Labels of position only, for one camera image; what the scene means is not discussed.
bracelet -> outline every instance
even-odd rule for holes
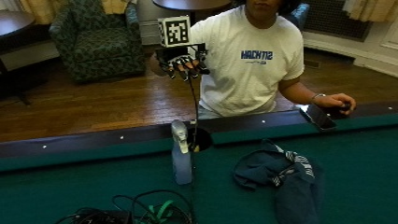
[[[312,97],[312,104],[313,104],[315,98],[317,98],[317,97],[320,97],[320,96],[327,96],[327,94],[324,94],[324,93],[319,93],[319,94],[316,94],[316,95]]]

blue cloth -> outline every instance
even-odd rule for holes
[[[320,223],[324,200],[324,171],[315,160],[284,151],[272,141],[242,158],[235,179],[247,189],[259,185],[277,187],[275,212],[280,224]]]

man's hand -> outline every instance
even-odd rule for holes
[[[317,96],[313,98],[313,103],[321,107],[341,107],[340,112],[345,115],[349,115],[357,107],[356,100],[345,93]]]

smartphone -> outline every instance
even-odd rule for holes
[[[329,132],[336,129],[336,123],[328,114],[324,112],[323,108],[317,105],[304,105],[300,107],[300,113],[307,118],[309,122],[312,122],[317,129],[321,132]]]

white plastic bottle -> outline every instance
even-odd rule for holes
[[[187,143],[187,126],[179,119],[175,119],[172,122],[172,133],[175,138],[172,150],[175,178],[178,184],[186,185],[192,182],[192,163],[191,152]]]

